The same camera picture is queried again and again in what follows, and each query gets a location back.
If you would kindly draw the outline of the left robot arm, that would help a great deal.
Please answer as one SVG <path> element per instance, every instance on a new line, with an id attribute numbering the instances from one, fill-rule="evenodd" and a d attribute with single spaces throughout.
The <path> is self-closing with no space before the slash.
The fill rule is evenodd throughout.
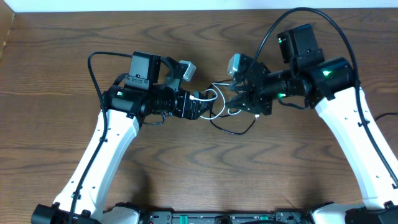
<path id="1" fill-rule="evenodd" d="M 198 119 L 212 104 L 198 91 L 183 90 L 195 73 L 193 63 L 134 52 L 130 71 L 106 91 L 97 90 L 101 111 L 95 131 L 75 172 L 51 206 L 36 206 L 32 223 L 141 223 L 141 212 L 125 204 L 105 211 L 114 175 L 146 116 Z"/>

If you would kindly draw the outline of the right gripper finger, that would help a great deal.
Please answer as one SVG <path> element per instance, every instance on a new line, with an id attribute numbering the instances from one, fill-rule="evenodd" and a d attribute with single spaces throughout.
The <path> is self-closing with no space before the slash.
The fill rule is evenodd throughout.
<path id="1" fill-rule="evenodd" d="M 249 86 L 245 83 L 245 81 L 233 81 L 232 83 L 229 84 L 229 90 L 231 91 L 248 91 L 249 90 Z"/>
<path id="2" fill-rule="evenodd" d="M 226 103 L 226 107 L 248 112 L 248 101 L 249 97 L 247 95 L 236 95 Z"/>

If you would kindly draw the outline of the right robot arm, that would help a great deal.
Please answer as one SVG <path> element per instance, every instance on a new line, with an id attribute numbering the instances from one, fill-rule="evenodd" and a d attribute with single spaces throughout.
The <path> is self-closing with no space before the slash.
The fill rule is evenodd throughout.
<path id="1" fill-rule="evenodd" d="M 311 25 L 278 35 L 289 69 L 271 72 L 244 54 L 228 64 L 231 90 L 227 107 L 269 115 L 272 103 L 290 96 L 304 98 L 327 124 L 357 179 L 360 205 L 329 203 L 310 211 L 313 223 L 396 223 L 397 158 L 378 128 L 364 92 L 354 86 L 354 71 L 343 58 L 325 60 Z"/>

